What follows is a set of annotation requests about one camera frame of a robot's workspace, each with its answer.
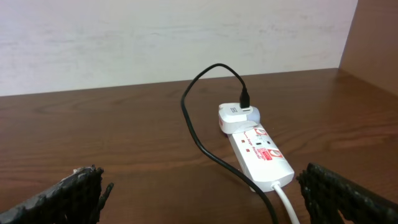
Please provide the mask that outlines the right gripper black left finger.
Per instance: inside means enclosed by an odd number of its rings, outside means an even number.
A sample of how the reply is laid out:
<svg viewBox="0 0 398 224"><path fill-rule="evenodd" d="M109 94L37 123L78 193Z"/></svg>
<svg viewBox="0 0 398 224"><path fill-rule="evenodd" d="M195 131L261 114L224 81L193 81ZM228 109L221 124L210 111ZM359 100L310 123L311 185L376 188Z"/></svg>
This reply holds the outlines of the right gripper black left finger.
<svg viewBox="0 0 398 224"><path fill-rule="evenodd" d="M1 224L97 224L114 187L102 168L80 167L49 189L1 213Z"/></svg>

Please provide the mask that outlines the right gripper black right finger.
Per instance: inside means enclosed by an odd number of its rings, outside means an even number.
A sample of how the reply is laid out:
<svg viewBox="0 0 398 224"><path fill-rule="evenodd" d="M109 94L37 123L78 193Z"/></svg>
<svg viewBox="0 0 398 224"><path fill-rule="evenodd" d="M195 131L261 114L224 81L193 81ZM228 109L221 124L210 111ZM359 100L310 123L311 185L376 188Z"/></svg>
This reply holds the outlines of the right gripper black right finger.
<svg viewBox="0 0 398 224"><path fill-rule="evenodd" d="M397 204L318 164L297 176L310 221L397 224Z"/></svg>

